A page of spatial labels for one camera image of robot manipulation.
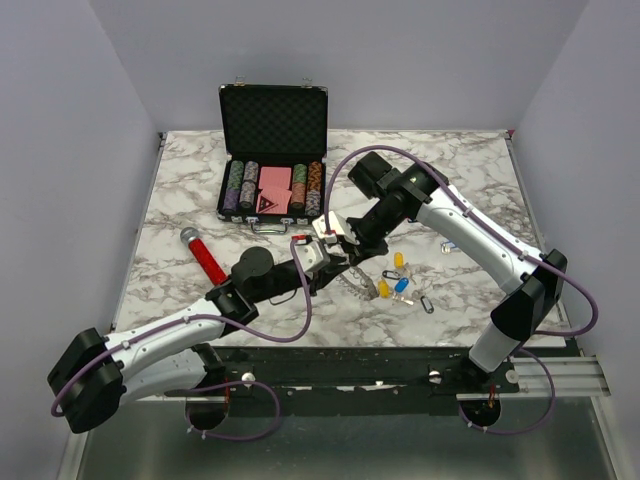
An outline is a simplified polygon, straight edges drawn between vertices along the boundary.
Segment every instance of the metal floor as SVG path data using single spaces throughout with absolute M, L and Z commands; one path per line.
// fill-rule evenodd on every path
M 523 427 L 547 400 L 503 402 L 502 428 Z M 515 437 L 469 430 L 457 417 L 288 417 L 274 435 L 230 443 L 186 434 L 182 402 L 136 402 L 88 437 L 83 480 L 615 479 L 587 398 L 559 400 L 542 429 Z M 232 419 L 227 433 L 267 419 Z

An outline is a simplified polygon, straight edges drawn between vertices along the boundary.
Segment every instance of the white wall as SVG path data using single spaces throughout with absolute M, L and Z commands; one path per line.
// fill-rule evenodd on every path
M 217 87 L 329 88 L 334 128 L 514 128 L 586 0 L 90 0 L 162 129 L 220 128 Z
M 640 473 L 640 3 L 591 0 L 516 131 L 547 244 L 595 294 L 597 352 Z M 590 315 L 571 290 L 573 322 Z
M 4 2 L 0 65 L 0 478 L 46 480 L 46 375 L 111 320 L 158 136 L 85 0 Z

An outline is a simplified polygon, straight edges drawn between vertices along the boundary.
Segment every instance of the marble surface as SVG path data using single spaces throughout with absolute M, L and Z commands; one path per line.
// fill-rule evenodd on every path
M 476 207 L 522 240 L 535 244 L 531 221 L 502 132 L 357 132 L 330 131 L 327 170 L 331 174 L 349 152 L 371 144 L 403 148 L 426 159 L 449 177 Z M 400 170 L 409 162 L 383 154 Z M 248 247 L 271 250 L 276 262 L 290 258 L 289 236 L 255 235 L 246 225 L 220 221 L 215 208 L 227 155 L 222 132 L 173 132 L 168 135 L 140 234 L 135 260 L 117 318 L 118 331 L 128 330 L 180 310 L 210 288 L 208 278 L 180 243 L 180 230 L 198 228 L 204 242 L 230 271 Z M 347 179 L 339 177 L 331 208 L 345 216 L 362 215 L 368 201 Z M 368 260 L 363 272 L 349 272 L 313 299 L 310 331 L 297 346 L 470 346 L 489 322 L 503 293 L 492 279 L 460 251 L 441 252 L 445 239 L 417 224 L 402 224 L 388 238 L 387 257 Z M 400 251 L 410 265 L 407 296 L 426 295 L 435 307 L 426 314 L 419 302 L 409 306 L 389 299 L 369 300 L 360 285 L 362 273 L 375 284 L 392 268 Z M 298 332 L 304 320 L 302 293 L 291 301 L 258 305 L 251 326 L 277 336 Z M 567 328 L 557 311 L 543 323 Z M 277 345 L 244 332 L 213 342 L 218 345 Z M 533 338 L 530 345 L 563 346 L 561 338 Z

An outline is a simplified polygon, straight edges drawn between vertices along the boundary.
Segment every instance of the yellow key tag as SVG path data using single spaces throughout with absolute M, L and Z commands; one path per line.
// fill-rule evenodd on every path
M 396 268 L 404 267 L 404 256 L 400 252 L 396 252 L 393 255 L 393 266 Z
M 389 288 L 389 284 L 381 278 L 378 282 L 378 292 L 380 292 L 381 298 L 389 298 L 391 296 L 391 288 Z

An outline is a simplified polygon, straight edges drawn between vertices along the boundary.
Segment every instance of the purple cable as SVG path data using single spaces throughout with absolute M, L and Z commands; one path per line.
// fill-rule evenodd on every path
M 219 390 L 221 388 L 227 388 L 227 387 L 235 387 L 235 386 L 238 386 L 238 385 L 254 385 L 256 387 L 260 387 L 260 388 L 266 390 L 269 393 L 269 395 L 271 395 L 271 398 L 273 398 L 273 403 L 274 403 L 274 405 L 276 407 L 276 411 L 275 411 L 275 414 L 274 414 L 273 422 L 271 422 L 271 425 L 269 425 L 267 428 L 265 428 L 260 433 L 255 433 L 253 435 L 245 435 L 243 437 L 235 437 L 233 435 L 225 435 L 223 433 L 214 433 L 214 432 L 210 432 L 210 431 L 207 431 L 207 430 L 198 430 L 197 428 L 195 428 L 193 426 L 193 423 L 191 422 L 191 417 L 189 416 L 190 412 L 187 411 L 187 412 L 185 412 L 185 419 L 189 423 L 189 428 L 195 430 L 198 433 L 203 433 L 207 437 L 217 438 L 219 440 L 229 440 L 231 442 L 252 442 L 254 440 L 260 440 L 261 438 L 264 438 L 264 437 L 272 434 L 278 428 L 280 428 L 280 424 L 281 424 L 281 421 L 280 421 L 281 420 L 280 419 L 280 400 L 278 400 L 278 395 L 276 394 L 276 392 L 274 392 L 271 387 L 269 387 L 268 385 L 266 385 L 266 384 L 264 384 L 262 382 L 251 382 L 251 381 L 239 380 L 239 381 L 236 381 L 236 382 L 221 383 L 220 385 L 214 385 L 212 387 L 192 388 L 191 390 L 187 390 L 187 392 L 190 392 L 190 393 L 210 392 L 212 390 Z
M 309 292 L 309 284 L 307 282 L 307 277 L 304 274 L 304 270 L 302 269 L 302 265 L 300 264 L 300 259 L 298 258 L 298 255 L 296 254 L 296 250 L 295 250 L 295 240 L 291 240 L 291 243 L 289 245 L 289 249 L 291 251 L 291 256 L 293 258 L 293 262 L 296 266 L 296 270 L 298 271 L 298 275 L 300 276 L 300 283 L 302 284 L 302 290 L 304 292 L 304 298 L 307 304 L 307 318 L 305 319 L 304 325 L 302 326 L 302 329 L 295 334 L 292 337 L 274 337 L 272 335 L 267 335 L 266 333 L 261 333 L 258 332 L 257 330 L 254 330 L 253 328 L 247 327 L 241 323 L 238 323 L 234 320 L 231 320 L 229 318 L 224 318 L 224 317 L 220 317 L 218 315 L 205 315 L 205 314 L 196 314 L 196 315 L 192 315 L 190 317 L 188 317 L 188 319 L 186 321 L 192 321 L 192 320 L 216 320 L 219 322 L 224 322 L 227 323 L 239 330 L 244 330 L 245 332 L 249 332 L 252 335 L 255 335 L 256 337 L 260 337 L 263 338 L 265 340 L 270 340 L 272 342 L 278 342 L 278 343 L 291 343 L 291 342 L 295 342 L 296 340 L 299 340 L 300 338 L 302 338 L 304 336 L 305 333 L 307 333 L 307 331 L 309 330 L 309 327 L 311 326 L 311 309 L 312 309 L 312 305 L 311 305 L 311 293 Z M 169 328 L 175 327 L 176 325 L 180 325 L 185 323 L 185 319 L 179 319 L 179 320 L 173 320 L 171 322 L 165 323 L 164 325 L 160 325 L 158 327 L 152 328 L 151 330 L 145 332 L 145 333 L 141 333 L 140 335 L 137 335 L 133 338 L 131 338 L 129 340 L 129 344 L 133 345 L 136 344 L 152 335 L 155 335 L 156 333 L 162 332 L 164 330 L 167 330 Z M 122 344 L 118 344 L 112 348 L 110 348 L 109 350 L 106 350 L 104 352 L 102 352 L 100 355 L 98 355 L 97 357 L 95 357 L 93 360 L 91 360 L 89 363 L 87 363 L 84 367 L 82 367 L 80 370 L 78 370 L 78 373 L 76 373 L 73 377 L 71 377 L 71 379 L 60 389 L 60 391 L 58 392 L 58 394 L 56 395 L 56 398 L 53 400 L 53 404 L 51 405 L 51 415 L 53 415 L 54 417 L 63 417 L 64 413 L 61 411 L 58 411 L 58 407 L 60 406 L 60 403 L 62 402 L 62 400 L 64 399 L 64 397 L 69 393 L 69 391 L 73 388 L 73 386 L 78 382 L 78 380 L 80 380 L 82 378 L 83 375 L 85 375 L 89 370 L 91 370 L 93 367 L 95 367 L 96 365 L 100 364 L 101 362 L 103 362 L 107 357 L 113 355 L 114 353 L 119 352 L 120 350 L 123 350 L 124 346 Z M 260 382 L 255 382 L 255 384 L 261 388 L 266 387 L 266 385 L 260 383 Z M 217 385 L 215 387 L 206 387 L 207 389 L 213 390 L 216 387 L 220 387 L 222 388 L 222 385 Z M 277 405 L 277 412 L 280 411 L 280 406 L 279 404 Z
M 471 420 L 469 420 L 469 418 L 465 415 L 464 411 L 462 410 L 462 405 L 459 405 L 458 413 L 462 417 L 462 420 L 464 420 L 464 422 L 469 426 L 469 428 L 473 428 L 475 430 L 478 430 L 483 433 L 488 433 L 490 435 L 503 435 L 503 436 L 504 435 L 520 435 L 521 433 L 529 433 L 535 430 L 536 428 L 541 427 L 551 418 L 551 414 L 553 413 L 553 410 L 555 409 L 555 406 L 556 406 L 556 386 L 553 383 L 551 372 L 549 371 L 547 366 L 542 362 L 542 360 L 540 360 L 540 358 L 538 358 L 533 353 L 529 352 L 528 350 L 525 350 L 524 348 L 521 348 L 519 352 L 524 353 L 526 356 L 531 357 L 536 362 L 538 362 L 538 364 L 544 370 L 544 373 L 547 375 L 547 378 L 549 379 L 549 387 L 551 388 L 551 399 L 549 401 L 549 407 L 547 408 L 547 411 L 540 418 L 540 420 L 529 425 L 528 427 L 522 428 L 520 430 L 499 430 L 499 429 L 484 428 L 484 427 L 481 427 L 480 425 L 476 425 L 475 423 L 472 423 Z
M 406 151 L 404 151 L 404 150 L 402 150 L 400 148 L 390 147 L 388 145 L 371 145 L 369 147 L 362 147 L 362 148 L 359 148 L 358 150 L 356 150 L 354 152 L 351 152 L 349 155 L 347 155 L 338 164 L 338 166 L 336 167 L 335 171 L 333 172 L 333 175 L 331 175 L 331 179 L 329 180 L 329 184 L 327 185 L 327 193 L 326 193 L 327 199 L 326 199 L 326 202 L 325 202 L 325 205 L 324 205 L 324 218 L 325 218 L 325 222 L 326 222 L 326 226 L 327 226 L 327 232 L 331 231 L 331 227 L 329 226 L 329 201 L 331 199 L 331 192 L 333 191 L 333 184 L 335 183 L 336 178 L 338 177 L 338 173 L 340 172 L 340 170 L 342 170 L 342 168 L 350 160 L 354 159 L 355 157 L 357 157 L 361 153 L 371 152 L 371 151 L 374 151 L 374 150 L 386 150 L 386 151 L 389 151 L 389 152 L 394 152 L 394 153 L 402 155 L 403 157 L 406 157 L 409 160 L 412 160 L 413 162 L 417 163 L 420 167 L 422 167 L 423 170 L 425 170 L 429 174 L 429 176 L 431 178 L 433 178 L 438 183 L 438 186 L 440 186 L 440 188 L 442 188 L 442 190 L 447 194 L 447 196 L 451 199 L 451 201 L 458 208 L 460 208 L 462 211 L 466 211 L 467 210 L 467 206 L 464 203 L 462 203 L 462 201 L 458 197 L 455 196 L 455 194 L 449 189 L 449 187 L 444 182 L 444 180 L 442 180 L 442 178 L 440 178 L 440 176 L 437 175 L 436 172 L 428 164 L 426 164 L 423 161 L 421 161 L 418 157 L 416 157 L 415 155 L 413 155 L 413 154 L 411 154 L 409 152 L 406 152 Z M 531 262 L 531 263 L 533 263 L 533 264 L 535 264 L 535 265 L 537 265 L 539 267 L 542 267 L 545 270 L 548 270 L 549 272 L 553 273 L 557 277 L 561 278 L 562 280 L 567 282 L 569 285 L 574 287 L 576 290 L 578 290 L 587 299 L 587 301 L 589 302 L 589 305 L 591 306 L 592 316 L 591 316 L 591 320 L 589 321 L 589 323 L 587 325 L 585 325 L 584 327 L 579 328 L 578 330 L 575 330 L 575 331 L 568 331 L 568 332 L 554 332 L 554 331 L 551 331 L 551 330 L 536 330 L 535 334 L 537 334 L 537 335 L 550 335 L 550 336 L 553 336 L 553 337 L 575 337 L 575 336 L 578 336 L 578 335 L 582 335 L 583 333 L 587 333 L 589 330 L 591 330 L 593 327 L 595 327 L 596 323 L 598 322 L 598 316 L 599 316 L 598 305 L 596 303 L 595 298 L 593 298 L 593 296 L 587 291 L 586 288 L 584 288 L 582 285 L 580 285 L 580 283 L 578 283 L 573 278 L 569 277 L 563 271 L 558 270 L 557 268 L 552 267 L 551 265 L 549 265 L 547 263 L 544 263 L 541 259 L 532 257 L 530 255 L 524 255 L 523 250 L 520 250 L 515 245 L 512 245 L 511 242 L 509 242 L 506 238 L 504 238 L 497 231 L 495 231 L 493 228 L 491 228 L 490 225 L 487 225 L 487 223 L 482 221 L 482 219 L 479 218 L 475 213 L 473 213 L 473 211 L 467 212 L 467 216 L 469 218 L 471 218 L 474 222 L 476 222 L 476 224 L 478 224 L 480 226 L 480 228 L 482 228 L 485 232 L 487 232 L 489 235 L 491 235 L 496 241 L 498 241 L 498 243 L 503 245 L 505 248 L 507 248 L 508 250 L 511 250 L 513 253 L 515 253 L 519 257 L 523 257 L 528 262 Z

